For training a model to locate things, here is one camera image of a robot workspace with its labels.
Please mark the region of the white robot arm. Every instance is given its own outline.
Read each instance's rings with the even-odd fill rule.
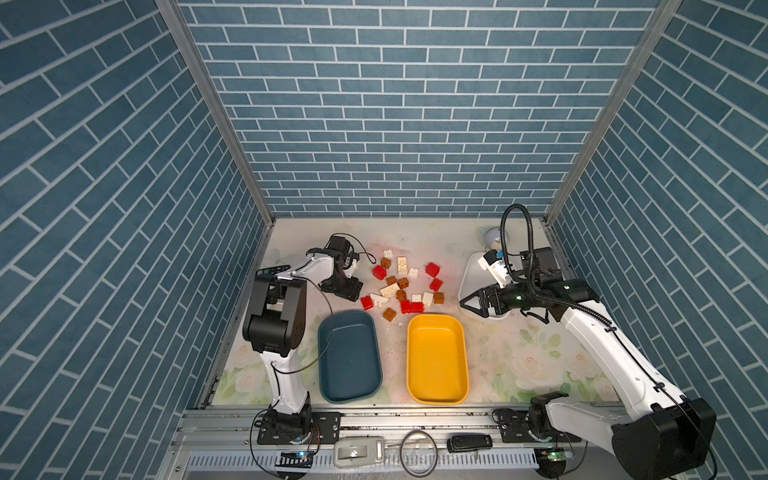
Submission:
[[[520,252],[522,270],[507,260],[505,222],[512,210],[526,220],[528,249]],[[481,267],[496,280],[459,301],[482,317],[513,309],[544,323],[563,324],[590,353],[611,381],[623,409],[596,407],[562,392],[536,396],[528,409],[528,427],[539,439],[570,432],[614,454],[636,480],[661,480],[701,466],[707,458],[716,415],[703,399],[688,399],[662,376],[615,325],[586,281],[563,280],[549,248],[535,250],[528,210],[513,204],[502,215],[503,253],[490,250]],[[478,307],[469,306],[473,300]],[[540,316],[531,308],[544,308]]]
[[[304,337],[307,283],[357,301],[362,282],[353,273],[358,262],[352,244],[334,235],[324,248],[310,249],[297,265],[259,270],[253,282],[243,338],[264,361],[272,387],[272,402],[263,422],[296,443],[309,435],[312,416],[296,354]]]

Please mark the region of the black cable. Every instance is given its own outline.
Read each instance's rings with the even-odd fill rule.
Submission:
[[[621,338],[616,334],[616,328],[613,326],[613,323],[609,319],[607,319],[602,314],[600,314],[598,312],[595,312],[593,309],[581,305],[580,303],[575,303],[575,302],[571,302],[570,300],[559,299],[559,298],[554,298],[554,297],[551,297],[551,296],[546,296],[546,295],[541,295],[540,294],[540,289],[538,287],[536,287],[536,285],[534,285],[534,283],[533,283],[533,222],[531,221],[531,214],[528,212],[528,209],[525,208],[524,205],[512,204],[509,207],[507,207],[507,209],[504,210],[504,213],[502,214],[502,221],[501,221],[501,225],[499,227],[499,230],[500,230],[500,232],[499,232],[499,242],[502,245],[502,251],[505,252],[505,253],[507,251],[507,243],[506,243],[504,228],[505,228],[505,224],[506,224],[506,221],[507,221],[507,217],[509,216],[510,212],[512,212],[514,209],[520,210],[523,213],[523,217],[525,217],[525,226],[526,226],[526,229],[528,231],[528,265],[526,267],[526,274],[525,274],[525,279],[526,279],[526,284],[527,284],[527,287],[528,287],[527,288],[528,292],[534,298],[536,298],[538,300],[545,301],[545,302],[550,302],[550,303],[556,303],[556,304],[562,305],[562,306],[567,306],[567,307],[573,308],[574,310],[580,310],[581,312],[584,312],[584,313],[588,314],[589,316],[595,318],[597,321],[599,321],[600,323],[605,325],[605,327],[607,328],[606,332],[611,332],[611,333],[614,334],[614,337],[619,342],[619,344],[624,348],[624,351],[627,352],[629,357],[632,358],[632,360],[634,360],[634,362],[637,364],[637,366],[640,367],[640,369],[643,371],[645,376],[648,377],[648,379],[654,384],[654,388],[659,390],[659,391],[661,391],[664,395],[666,395],[667,398],[677,408],[680,409],[680,411],[683,413],[683,415],[685,415],[685,418],[688,419],[688,422],[690,422],[691,426],[693,426],[694,430],[696,430],[696,433],[699,435],[697,437],[697,439],[701,440],[703,435],[702,435],[701,431],[699,430],[698,426],[696,425],[696,423],[694,423],[693,419],[691,417],[689,417],[688,413],[685,411],[685,409],[683,409],[683,406],[680,403],[678,403],[674,398],[672,398],[672,396],[669,394],[669,392],[667,392],[667,390],[664,389],[664,384],[661,384],[661,383],[657,382],[656,379],[654,377],[652,377],[650,375],[650,373],[648,373],[648,371],[646,371],[646,369],[634,357],[634,355],[632,355],[632,353],[629,351],[627,346],[624,345],[624,342],[621,341]],[[512,268],[510,267],[509,262],[507,261],[507,256],[506,255],[502,255],[502,259],[504,260],[504,265],[506,266],[507,271],[509,272],[509,276],[513,277]],[[713,474],[707,480],[714,480],[715,477],[717,477],[717,460],[715,459],[715,454],[712,452],[712,448],[710,446],[707,446],[707,451],[712,456],[712,466],[713,466]]]
[[[581,460],[579,460],[578,464],[576,464],[575,467],[571,468],[570,470],[566,470],[565,472],[562,472],[560,474],[560,477],[563,476],[563,475],[567,475],[569,473],[576,472],[578,470],[578,468],[581,467],[581,464],[584,463],[584,459],[587,458],[587,447],[588,446],[589,446],[589,442],[584,441],[584,454],[581,456]]]
[[[326,299],[326,303],[328,303],[328,310],[330,310],[330,311],[331,311],[331,316],[333,316],[333,307],[331,306],[331,302],[330,302],[330,300],[328,300],[328,297],[327,297],[327,296],[326,296],[326,294],[325,294],[325,293],[324,293],[324,292],[323,292],[323,291],[320,289],[320,287],[319,287],[319,286],[317,286],[317,285],[316,285],[316,284],[315,284],[315,283],[314,283],[312,280],[310,280],[310,279],[308,279],[308,278],[306,278],[306,277],[304,277],[304,276],[297,276],[297,275],[293,275],[292,273],[291,273],[291,276],[292,276],[293,278],[300,278],[300,279],[302,279],[302,280],[305,280],[307,283],[311,283],[311,284],[312,284],[312,285],[313,285],[315,288],[317,288],[317,291],[318,291],[318,292],[320,292],[320,295],[322,295],[322,296],[323,296],[323,298],[324,298],[324,299]],[[310,363],[309,365],[307,365],[307,366],[303,366],[302,368],[300,368],[300,369],[298,369],[298,370],[293,370],[292,372],[284,372],[283,370],[278,370],[278,369],[276,369],[276,368],[275,368],[275,365],[274,365],[274,364],[272,365],[272,368],[275,370],[275,372],[278,372],[278,373],[282,373],[283,375],[292,375],[292,374],[294,374],[294,373],[303,372],[304,370],[308,369],[309,367],[311,367],[312,365],[314,365],[315,363],[317,363],[317,361],[318,361],[318,360],[320,360],[320,357],[321,357],[321,356],[323,356],[323,354],[325,354],[325,352],[328,350],[328,346],[331,344],[331,336],[333,336],[333,330],[331,330],[331,333],[330,333],[330,335],[328,335],[328,342],[326,343],[326,348],[324,348],[324,349],[323,349],[323,351],[322,351],[322,352],[321,352],[321,353],[320,353],[320,354],[317,356],[317,358],[315,358],[315,359],[312,361],[312,363]]]
[[[405,461],[402,458],[402,450],[405,448],[406,442],[408,441],[409,438],[411,438],[412,435],[415,435],[417,433],[423,434],[429,440],[429,443],[432,444],[432,449],[435,451],[435,461],[432,462],[432,464],[429,466],[429,468],[427,468],[424,472],[420,472],[420,473],[419,472],[414,472],[410,468],[406,467],[406,463],[405,463]],[[408,475],[411,475],[413,478],[429,477],[432,474],[432,472],[435,471],[435,467],[437,466],[437,462],[438,462],[437,444],[435,443],[435,439],[432,438],[430,436],[430,434],[428,434],[427,432],[424,432],[423,430],[418,430],[418,429],[411,430],[402,439],[402,442],[400,442],[400,448],[399,448],[399,452],[398,452],[398,457],[400,458],[400,465],[402,466],[402,469],[405,470]]]
[[[347,235],[348,237],[352,237],[352,238],[354,238],[355,240],[357,240],[357,243],[359,243],[359,244],[360,244],[360,248],[362,248],[362,252],[363,252],[365,255],[367,255],[367,256],[368,256],[368,261],[369,261],[370,263],[372,263],[372,264],[376,265],[376,264],[379,262],[379,261],[376,259],[376,257],[374,257],[374,256],[373,256],[371,253],[368,253],[368,250],[366,250],[366,247],[365,247],[365,245],[363,245],[363,244],[362,244],[362,242],[361,242],[360,240],[358,240],[358,238],[357,238],[357,237],[355,237],[354,235],[352,235],[351,233],[331,233],[331,237],[333,237],[334,235]],[[329,239],[328,239],[328,242],[326,243],[326,247],[328,246],[328,244],[329,244],[330,242],[331,242],[331,240],[330,240],[330,238],[329,238]]]
[[[277,474],[277,472],[270,472],[266,468],[264,468],[258,460],[256,460],[256,454],[253,453],[253,427],[256,425],[256,419],[259,418],[259,415],[266,412],[268,409],[271,409],[272,405],[270,405],[268,408],[262,410],[261,412],[258,412],[254,417],[253,421],[250,423],[250,432],[248,433],[248,448],[250,449],[250,456],[253,458],[253,463],[256,464],[257,467],[261,468],[262,472],[267,473],[268,475],[272,475],[275,478],[279,478],[280,480],[284,480],[283,477]]]
[[[520,210],[523,213],[523,217],[525,217],[525,226],[528,230],[528,265],[525,266],[526,267],[525,280],[528,286],[528,293],[530,293],[537,300],[541,300],[549,303],[556,303],[558,305],[570,307],[574,310],[580,310],[581,312],[584,312],[589,316],[594,317],[600,323],[605,325],[606,328],[608,329],[613,328],[613,324],[609,319],[605,318],[605,316],[601,315],[600,313],[595,312],[593,309],[583,306],[580,303],[571,302],[570,300],[542,295],[540,293],[541,289],[539,289],[536,285],[534,285],[533,283],[533,256],[534,256],[533,254],[533,222],[531,221],[531,214],[528,212],[528,209],[525,208],[525,205],[512,204],[509,207],[507,207],[506,210],[504,210],[504,213],[502,214],[502,223],[501,223],[501,226],[499,227],[500,229],[499,242],[502,244],[502,251],[505,253],[507,251],[507,239],[504,231],[505,225],[507,223],[507,217],[509,216],[510,212],[512,212],[515,209]],[[512,270],[512,267],[509,265],[507,256],[502,255],[502,259],[504,260],[504,265],[507,267],[507,272],[509,273],[510,278],[514,277],[513,270]]]

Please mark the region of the floral tablecloth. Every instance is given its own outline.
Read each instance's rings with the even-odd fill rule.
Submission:
[[[559,323],[545,325],[513,312],[508,318],[480,320],[464,315],[458,307],[458,288],[469,256],[483,250],[483,234],[497,226],[487,219],[280,219],[267,247],[262,266],[294,264],[307,249],[321,247],[331,233],[348,232],[358,237],[377,258],[384,249],[392,249],[396,257],[407,257],[409,267],[419,269],[410,278],[406,292],[423,293],[432,280],[423,273],[429,262],[441,267],[438,278],[445,282],[445,304],[433,305],[429,313],[445,313],[456,317],[464,326],[469,364],[470,393],[465,404],[528,402],[533,395],[559,389],[577,399],[614,402],[618,400],[613,386],[581,344]],[[510,251],[525,248],[525,224],[520,219],[507,222]],[[359,245],[354,240],[356,251]],[[541,226],[535,225],[535,246],[547,246]],[[386,285],[372,276],[370,265],[361,256],[355,276],[363,281],[361,296],[378,293]],[[396,275],[396,265],[389,269]],[[299,347],[300,364],[306,365],[317,356],[316,332],[329,316],[328,306],[316,289],[307,290],[306,332]],[[360,302],[352,303],[329,295],[335,313],[361,310]],[[390,301],[393,310],[400,308]],[[360,406],[417,405],[406,388],[406,333],[414,315],[398,316],[387,322],[381,318],[387,306],[368,312],[374,318],[382,360],[383,382],[371,398],[353,402]],[[227,364],[214,396],[214,405],[266,405],[271,390],[260,357],[243,340],[237,330]],[[326,403],[319,391],[317,365],[301,372],[314,405]]]

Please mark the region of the blue brick wallpaper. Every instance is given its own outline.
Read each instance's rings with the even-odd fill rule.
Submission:
[[[152,0],[0,2],[0,478],[155,475],[262,229]]]
[[[767,25],[764,0],[684,0],[556,225],[651,362],[715,408],[734,480],[768,478]]]
[[[277,216],[542,214],[657,0],[181,0]]]

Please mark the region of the black bracket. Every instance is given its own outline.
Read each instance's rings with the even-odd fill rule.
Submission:
[[[312,426],[310,428],[314,429],[315,425],[320,427],[321,445],[333,445],[339,440],[340,423],[341,412],[312,412]],[[277,435],[277,430],[274,427],[264,424],[259,430],[257,441],[259,445],[290,445],[287,440]]]
[[[495,421],[498,423],[498,431],[502,434],[502,442],[521,443],[530,442],[531,439],[537,440],[528,429],[528,412],[513,409],[496,409],[494,412]],[[558,442],[567,444],[568,439],[571,440],[571,443],[581,441],[581,437],[577,437],[572,433],[566,435],[560,432],[558,435]]]

